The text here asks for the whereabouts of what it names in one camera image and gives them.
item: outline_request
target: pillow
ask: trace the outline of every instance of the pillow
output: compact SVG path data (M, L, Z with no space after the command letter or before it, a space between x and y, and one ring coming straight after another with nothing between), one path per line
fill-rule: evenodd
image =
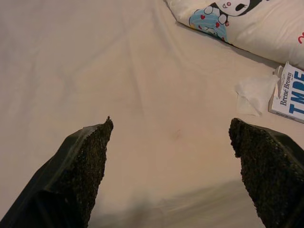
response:
M304 0L166 1L186 26L304 69Z

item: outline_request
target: white bed sheet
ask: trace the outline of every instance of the white bed sheet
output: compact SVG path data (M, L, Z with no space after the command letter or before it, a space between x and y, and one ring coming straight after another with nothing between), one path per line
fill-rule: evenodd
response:
M240 117L304 146L300 123L236 113L234 85L276 66L177 24L162 0L2 0L0 218L67 135L109 115L90 227L263 227L228 128ZM138 205L157 225L132 223Z

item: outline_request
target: cartoon face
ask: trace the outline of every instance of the cartoon face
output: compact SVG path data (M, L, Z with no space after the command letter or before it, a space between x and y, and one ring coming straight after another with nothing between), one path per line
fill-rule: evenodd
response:
M227 15L236 17L248 9L250 0L220 0L217 1L217 5Z

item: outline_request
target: white tissue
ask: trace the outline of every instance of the white tissue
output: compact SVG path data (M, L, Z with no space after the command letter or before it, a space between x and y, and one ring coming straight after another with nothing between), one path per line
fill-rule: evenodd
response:
M235 86L238 94L237 112L262 116L267 111L268 102L279 78L276 75L250 77Z

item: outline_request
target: book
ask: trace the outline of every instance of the book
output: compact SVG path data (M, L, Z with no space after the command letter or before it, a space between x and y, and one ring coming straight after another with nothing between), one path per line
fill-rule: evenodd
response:
M274 74L279 77L268 111L304 123L304 71L287 62Z

